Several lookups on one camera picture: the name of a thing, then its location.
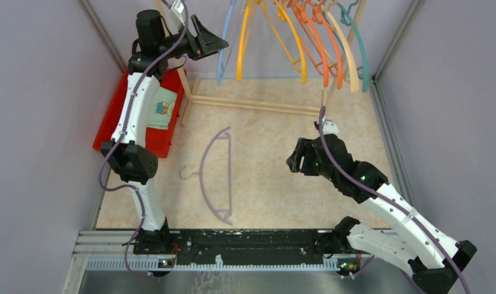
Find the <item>purple hanger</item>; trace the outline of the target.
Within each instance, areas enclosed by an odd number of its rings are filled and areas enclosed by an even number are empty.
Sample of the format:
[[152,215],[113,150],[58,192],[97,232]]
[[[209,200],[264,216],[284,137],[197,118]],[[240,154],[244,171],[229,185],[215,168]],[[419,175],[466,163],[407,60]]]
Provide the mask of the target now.
[[[231,227],[233,214],[232,191],[232,136],[231,127],[218,131],[207,143],[198,165],[184,166],[178,172],[180,179],[197,177],[199,190],[210,213],[221,223]],[[223,155],[213,156],[216,144],[226,148]]]

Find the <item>yellow hanger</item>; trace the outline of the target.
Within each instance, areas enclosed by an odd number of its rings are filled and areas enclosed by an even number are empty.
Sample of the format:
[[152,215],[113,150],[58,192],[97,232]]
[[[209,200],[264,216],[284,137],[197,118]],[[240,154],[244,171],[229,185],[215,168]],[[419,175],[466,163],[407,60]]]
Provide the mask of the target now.
[[246,46],[250,37],[250,32],[255,19],[255,12],[259,6],[259,0],[247,0],[243,10],[241,31],[239,37],[238,57],[236,63],[236,81],[242,80],[243,60],[246,52]]
[[306,64],[306,60],[305,60],[305,52],[304,52],[304,49],[302,47],[301,38],[297,32],[295,25],[293,24],[291,16],[289,16],[289,14],[287,13],[287,11],[285,9],[285,4],[287,2],[286,1],[271,1],[271,3],[273,3],[276,7],[277,18],[280,21],[287,24],[287,26],[288,26],[288,28],[289,28],[292,36],[293,36],[294,43],[295,43],[297,50],[298,50],[298,56],[296,58],[292,55],[291,51],[288,49],[286,43],[284,42],[284,39],[280,36],[280,34],[279,34],[279,32],[278,32],[278,30],[277,30],[277,28],[276,28],[276,26],[272,20],[272,17],[269,14],[267,1],[259,1],[258,5],[261,7],[264,16],[265,16],[266,20],[268,21],[268,24],[270,25],[270,28],[271,28],[274,36],[277,38],[277,41],[280,44],[280,46],[282,47],[285,55],[287,56],[287,58],[291,62],[295,71],[300,74],[301,83],[306,84],[307,83],[307,64]]

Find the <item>cream hanger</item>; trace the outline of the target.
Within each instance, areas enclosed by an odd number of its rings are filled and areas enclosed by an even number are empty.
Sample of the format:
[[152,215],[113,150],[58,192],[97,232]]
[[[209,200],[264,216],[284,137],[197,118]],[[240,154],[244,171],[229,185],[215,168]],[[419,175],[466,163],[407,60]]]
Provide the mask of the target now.
[[366,90],[369,79],[366,49],[359,33],[358,24],[365,1],[353,1],[345,6],[340,1],[316,1],[314,12],[328,25],[334,43],[339,46],[340,59],[334,63],[334,86],[347,83],[351,93]]

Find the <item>orange hanger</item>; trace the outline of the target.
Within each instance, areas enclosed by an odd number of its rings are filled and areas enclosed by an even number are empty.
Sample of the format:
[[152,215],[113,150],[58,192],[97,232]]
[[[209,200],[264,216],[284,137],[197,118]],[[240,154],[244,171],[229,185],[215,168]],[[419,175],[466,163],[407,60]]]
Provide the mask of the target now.
[[304,1],[308,15],[312,18],[326,53],[330,80],[340,89],[343,84],[342,52],[343,46],[336,39],[334,22],[329,19],[324,1]]
[[306,4],[304,1],[291,0],[288,1],[287,7],[291,8],[291,11],[309,41],[309,43],[302,41],[302,47],[317,73],[322,76],[323,87],[326,88],[329,85],[330,80],[326,53],[315,24],[307,13]]

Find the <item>teal hanger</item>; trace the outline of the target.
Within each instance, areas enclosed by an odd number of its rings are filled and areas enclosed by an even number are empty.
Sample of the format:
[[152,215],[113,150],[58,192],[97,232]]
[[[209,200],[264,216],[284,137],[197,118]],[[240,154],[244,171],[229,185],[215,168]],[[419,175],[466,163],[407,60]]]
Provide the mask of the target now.
[[352,93],[366,92],[370,86],[367,50],[359,30],[366,1],[352,1],[344,6],[330,1],[325,11],[336,29],[336,39],[343,46],[342,73]]

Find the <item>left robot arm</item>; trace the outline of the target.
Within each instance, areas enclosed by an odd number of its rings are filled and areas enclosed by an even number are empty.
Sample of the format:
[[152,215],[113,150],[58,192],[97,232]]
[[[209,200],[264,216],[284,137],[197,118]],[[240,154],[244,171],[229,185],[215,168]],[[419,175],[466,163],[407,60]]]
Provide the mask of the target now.
[[202,25],[196,15],[186,16],[176,34],[165,34],[159,11],[137,14],[137,39],[127,65],[124,106],[110,140],[100,150],[105,161],[120,177],[117,190],[132,194],[140,223],[127,245],[135,254],[169,254],[172,237],[154,185],[157,156],[146,149],[148,108],[161,90],[162,79],[172,58],[193,61],[217,54],[228,42]]

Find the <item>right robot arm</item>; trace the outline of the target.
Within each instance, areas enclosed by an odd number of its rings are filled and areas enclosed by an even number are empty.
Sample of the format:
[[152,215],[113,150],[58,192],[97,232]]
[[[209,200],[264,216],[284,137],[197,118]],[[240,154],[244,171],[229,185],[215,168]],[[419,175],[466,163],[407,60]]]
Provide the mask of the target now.
[[319,241],[322,254],[368,252],[408,274],[424,293],[448,293],[477,251],[470,241],[457,241],[432,225],[377,167],[354,160],[334,134],[299,138],[287,165],[293,173],[323,176],[396,233],[388,236],[347,216]]

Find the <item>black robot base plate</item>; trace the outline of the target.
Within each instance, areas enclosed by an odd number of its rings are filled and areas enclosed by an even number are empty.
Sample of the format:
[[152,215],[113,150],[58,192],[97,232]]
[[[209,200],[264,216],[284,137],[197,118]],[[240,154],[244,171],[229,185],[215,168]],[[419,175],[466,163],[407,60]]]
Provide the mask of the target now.
[[323,258],[354,254],[356,249],[331,230],[141,230],[134,254],[167,254],[177,265],[320,265]]

